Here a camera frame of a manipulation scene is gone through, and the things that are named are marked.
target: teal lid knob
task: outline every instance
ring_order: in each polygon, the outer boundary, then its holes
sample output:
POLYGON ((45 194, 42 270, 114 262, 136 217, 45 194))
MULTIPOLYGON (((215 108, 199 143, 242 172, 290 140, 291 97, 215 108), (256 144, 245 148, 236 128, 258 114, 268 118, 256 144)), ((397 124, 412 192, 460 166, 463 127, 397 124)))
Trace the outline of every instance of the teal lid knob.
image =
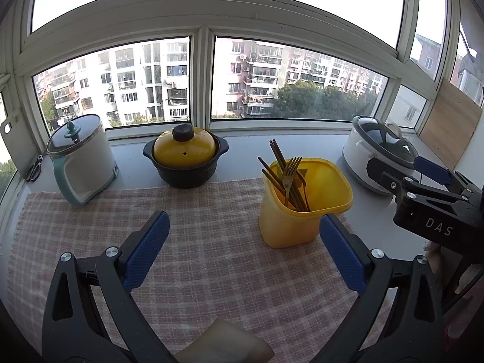
POLYGON ((72 138, 76 136, 79 131, 81 131, 81 127, 77 124, 74 124, 72 121, 67 122, 67 132, 64 134, 64 138, 72 138))

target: blue gripper pad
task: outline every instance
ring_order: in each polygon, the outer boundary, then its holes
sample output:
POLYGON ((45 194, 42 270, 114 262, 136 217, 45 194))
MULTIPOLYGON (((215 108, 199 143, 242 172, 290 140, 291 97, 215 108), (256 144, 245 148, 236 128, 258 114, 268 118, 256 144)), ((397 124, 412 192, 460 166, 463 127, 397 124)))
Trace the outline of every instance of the blue gripper pad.
POLYGON ((124 268, 123 286, 127 292, 139 288, 170 232, 170 218, 161 213, 142 237, 124 268))
POLYGON ((327 215, 321 217, 319 235, 348 289, 356 291, 361 296, 366 288, 363 264, 338 227, 327 215))
POLYGON ((417 172, 426 175, 440 185, 447 185, 452 182, 452 175, 448 169, 429 161, 424 157, 417 157, 413 161, 413 167, 417 172))

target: metal screw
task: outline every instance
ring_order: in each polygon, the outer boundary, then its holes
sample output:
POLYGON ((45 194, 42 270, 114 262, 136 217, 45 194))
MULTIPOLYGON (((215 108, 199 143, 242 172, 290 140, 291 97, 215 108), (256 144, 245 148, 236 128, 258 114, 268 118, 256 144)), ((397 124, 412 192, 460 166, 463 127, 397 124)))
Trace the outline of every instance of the metal screw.
POLYGON ((381 249, 379 248, 374 248, 371 250, 371 254, 372 256, 374 256, 375 258, 383 258, 383 256, 385 255, 385 253, 383 251, 381 251, 381 249))
POLYGON ((109 247, 106 250, 106 256, 107 257, 115 257, 118 255, 118 249, 116 247, 109 247))
POLYGON ((69 259, 71 259, 72 255, 71 253, 63 253, 61 256, 60 256, 60 260, 62 262, 67 262, 69 259))
POLYGON ((417 262, 420 263, 421 265, 425 265, 427 263, 427 258, 423 255, 417 255, 417 262))

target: yellow plastic container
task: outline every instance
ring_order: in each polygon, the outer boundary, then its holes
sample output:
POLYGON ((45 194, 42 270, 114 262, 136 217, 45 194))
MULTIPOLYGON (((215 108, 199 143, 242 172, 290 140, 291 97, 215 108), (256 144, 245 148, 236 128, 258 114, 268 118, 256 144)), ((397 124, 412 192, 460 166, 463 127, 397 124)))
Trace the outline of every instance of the yellow plastic container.
MULTIPOLYGON (((277 162, 270 168, 278 175, 277 162)), ((284 196, 264 176, 264 196, 259 228, 273 248, 290 247, 313 240, 319 234, 319 219, 328 213, 343 213, 353 204, 353 191, 338 167, 321 158, 303 158, 298 170, 304 175, 307 199, 312 211, 301 213, 284 206, 284 196)), ((304 197, 303 187, 299 190, 304 197)))

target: pot lid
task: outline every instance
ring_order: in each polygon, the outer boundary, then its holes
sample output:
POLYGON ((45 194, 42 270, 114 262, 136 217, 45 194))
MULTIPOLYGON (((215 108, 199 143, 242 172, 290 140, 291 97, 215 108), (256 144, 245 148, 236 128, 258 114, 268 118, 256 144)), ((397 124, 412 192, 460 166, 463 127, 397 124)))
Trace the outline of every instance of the pot lid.
POLYGON ((376 151, 399 165, 413 169, 413 161, 418 157, 418 152, 408 139, 398 136, 373 117, 356 116, 353 127, 376 151))
POLYGON ((52 134, 47 143, 47 152, 54 156, 69 154, 92 138, 100 127, 102 124, 98 115, 73 118, 52 134))
POLYGON ((156 139, 153 158, 167 168, 190 169, 210 161, 215 150, 215 140, 209 132, 180 124, 156 139))

